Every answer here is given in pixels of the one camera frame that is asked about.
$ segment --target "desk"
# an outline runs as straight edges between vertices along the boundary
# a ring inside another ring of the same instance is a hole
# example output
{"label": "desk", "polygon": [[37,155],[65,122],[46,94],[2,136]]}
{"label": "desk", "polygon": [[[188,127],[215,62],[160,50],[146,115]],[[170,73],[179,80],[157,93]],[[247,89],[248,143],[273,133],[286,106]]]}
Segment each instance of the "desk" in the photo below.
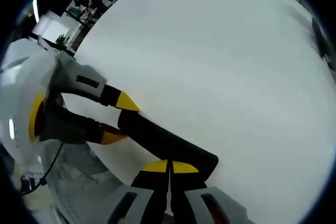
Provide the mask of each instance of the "desk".
{"label": "desk", "polygon": [[[147,118],[216,154],[208,186],[255,223],[298,223],[317,200],[335,157],[336,86],[295,0],[120,0],[75,57]],[[114,108],[64,99],[117,125]],[[156,160],[130,139],[90,146],[127,185]]]}

